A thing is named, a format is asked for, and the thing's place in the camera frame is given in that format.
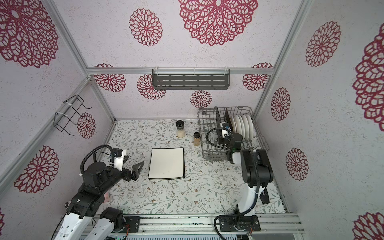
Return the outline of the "white square plate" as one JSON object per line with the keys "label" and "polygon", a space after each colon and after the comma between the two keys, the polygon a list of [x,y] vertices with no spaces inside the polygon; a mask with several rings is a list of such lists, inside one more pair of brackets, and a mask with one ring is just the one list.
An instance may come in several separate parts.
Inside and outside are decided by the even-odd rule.
{"label": "white square plate", "polygon": [[184,179],[185,177],[179,177],[179,178],[149,178],[151,181],[173,181],[173,180],[180,180]]}
{"label": "white square plate", "polygon": [[185,177],[184,148],[153,148],[148,178]]}

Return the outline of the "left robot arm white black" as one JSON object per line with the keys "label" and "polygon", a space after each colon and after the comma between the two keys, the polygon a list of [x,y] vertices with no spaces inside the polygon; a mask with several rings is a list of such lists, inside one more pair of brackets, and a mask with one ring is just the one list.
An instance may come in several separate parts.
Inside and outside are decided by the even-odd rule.
{"label": "left robot arm white black", "polygon": [[[82,173],[84,182],[67,206],[66,214],[55,239],[78,240],[106,200],[105,193],[121,180],[136,181],[144,164],[144,162],[140,162],[133,165],[131,171],[125,168],[113,168],[104,162],[89,165],[87,170]],[[104,240],[111,233],[123,230],[130,230],[123,211],[108,207],[102,212],[100,219],[86,239]]]}

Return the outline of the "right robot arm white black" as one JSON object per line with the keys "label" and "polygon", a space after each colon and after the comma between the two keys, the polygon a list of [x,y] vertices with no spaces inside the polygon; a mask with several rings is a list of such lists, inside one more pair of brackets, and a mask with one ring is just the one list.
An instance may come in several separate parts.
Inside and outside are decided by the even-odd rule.
{"label": "right robot arm white black", "polygon": [[258,200],[266,205],[270,203],[268,184],[274,180],[274,173],[266,150],[243,149],[243,136],[237,133],[224,138],[224,150],[230,163],[240,165],[245,193],[237,208],[228,218],[249,216]]}

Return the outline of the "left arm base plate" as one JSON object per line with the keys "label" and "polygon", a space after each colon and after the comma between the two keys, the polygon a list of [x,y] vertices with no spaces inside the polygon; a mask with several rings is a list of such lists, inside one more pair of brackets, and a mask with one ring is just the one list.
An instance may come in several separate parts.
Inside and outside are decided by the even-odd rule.
{"label": "left arm base plate", "polygon": [[141,217],[124,216],[122,210],[108,207],[101,213],[100,220],[102,219],[112,224],[112,233],[137,233]]}

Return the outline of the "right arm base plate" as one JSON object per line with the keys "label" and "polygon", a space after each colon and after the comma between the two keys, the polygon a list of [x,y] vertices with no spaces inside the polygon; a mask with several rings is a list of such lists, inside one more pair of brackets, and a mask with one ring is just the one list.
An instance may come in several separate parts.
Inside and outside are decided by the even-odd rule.
{"label": "right arm base plate", "polygon": [[229,216],[219,218],[221,232],[259,232],[261,225],[256,215],[252,216]]}

